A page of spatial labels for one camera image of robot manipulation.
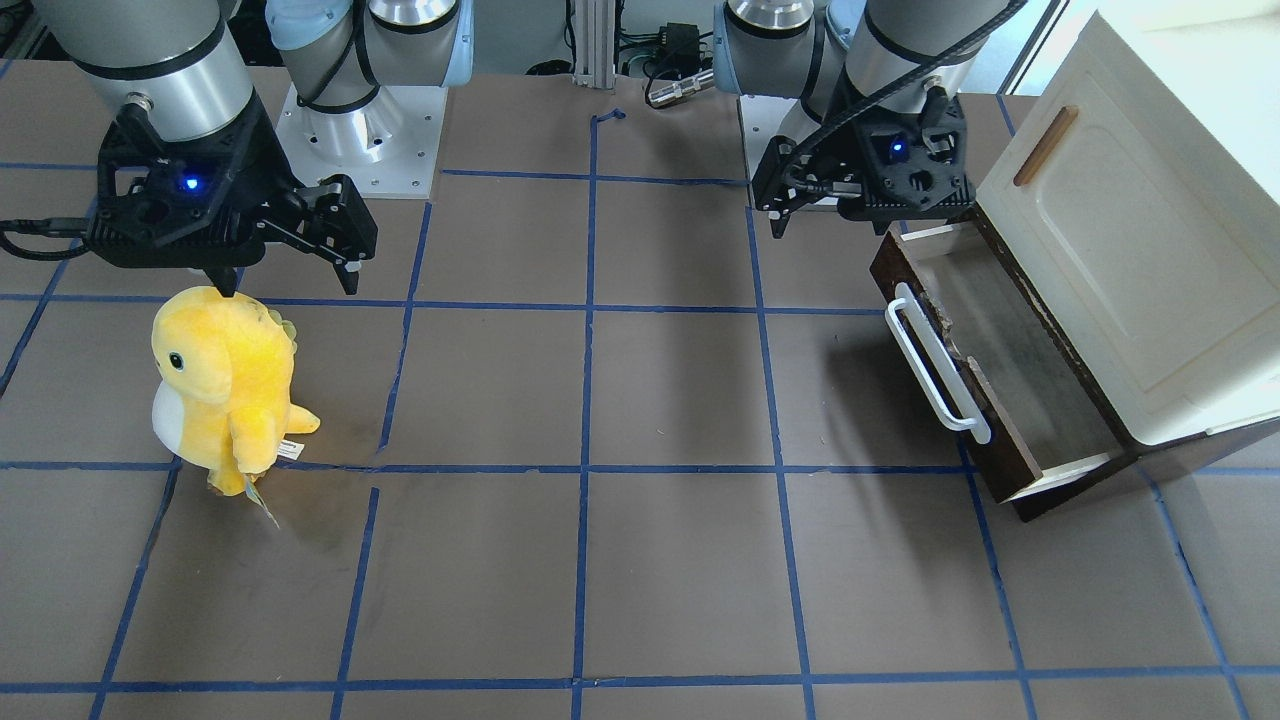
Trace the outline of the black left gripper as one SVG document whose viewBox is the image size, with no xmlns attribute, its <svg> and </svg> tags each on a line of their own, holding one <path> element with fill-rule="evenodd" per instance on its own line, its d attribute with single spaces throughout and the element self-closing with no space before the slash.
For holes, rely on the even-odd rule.
<svg viewBox="0 0 1280 720">
<path fill-rule="evenodd" d="M 771 234 L 785 236 L 790 217 L 824 200 L 850 222 L 891 225 L 905 220 L 954 220 L 977 201 L 965 172 L 966 119 L 960 101 L 937 74 L 923 79 L 923 104 L 900 113 L 841 88 L 840 110 L 861 113 L 819 128 L 820 141 L 776 135 L 751 182 L 753 206 L 769 215 Z"/>
</svg>

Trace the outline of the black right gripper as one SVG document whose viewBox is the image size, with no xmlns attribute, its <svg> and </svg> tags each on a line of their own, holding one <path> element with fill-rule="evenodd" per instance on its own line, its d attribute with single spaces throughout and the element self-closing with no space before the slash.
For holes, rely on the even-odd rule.
<svg viewBox="0 0 1280 720">
<path fill-rule="evenodd" d="M 265 243 L 312 254 L 348 296 L 376 256 L 378 224 L 355 181 L 301 187 L 260 96 L 201 138 L 160 138 L 137 102 L 116 113 L 99 150 L 95 213 L 84 246 L 122 268 L 193 268 L 225 299 Z"/>
</svg>

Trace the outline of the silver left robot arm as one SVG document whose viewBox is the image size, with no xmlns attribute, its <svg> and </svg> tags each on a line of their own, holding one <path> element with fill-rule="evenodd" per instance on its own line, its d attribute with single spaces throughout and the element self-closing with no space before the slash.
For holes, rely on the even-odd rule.
<svg viewBox="0 0 1280 720">
<path fill-rule="evenodd" d="M 782 237 L 826 200 L 878 233 L 954 220 L 977 200 L 957 92 L 1019 1 L 722 1 L 716 86 L 794 101 L 750 179 Z"/>
</svg>

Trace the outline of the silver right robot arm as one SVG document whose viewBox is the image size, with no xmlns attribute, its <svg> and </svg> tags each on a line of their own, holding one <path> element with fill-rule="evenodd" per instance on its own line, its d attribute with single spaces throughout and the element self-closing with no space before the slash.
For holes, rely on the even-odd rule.
<svg viewBox="0 0 1280 720">
<path fill-rule="evenodd" d="M 474 72 L 471 1 L 269 1 L 298 129 L 274 126 L 215 1 L 38 1 L 36 12 L 113 113 L 93 215 L 37 222 L 125 269 L 204 273 L 224 296 L 271 243 L 314 255 L 347 295 L 378 227 L 355 170 L 422 159 L 393 88 Z"/>
</svg>

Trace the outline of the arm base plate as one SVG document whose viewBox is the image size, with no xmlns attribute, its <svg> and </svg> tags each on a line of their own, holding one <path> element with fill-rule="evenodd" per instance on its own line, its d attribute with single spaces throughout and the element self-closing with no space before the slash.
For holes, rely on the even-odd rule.
<svg viewBox="0 0 1280 720">
<path fill-rule="evenodd" d="M 365 199 L 431 196 L 449 90 L 383 87 L 365 108 L 325 114 L 289 90 L 275 126 L 294 176 L 306 186 L 343 174 Z"/>
<path fill-rule="evenodd" d="M 799 142 L 820 126 L 799 99 L 744 95 L 739 97 L 739 111 L 748 181 L 755 176 L 773 137 L 782 135 Z"/>
</svg>

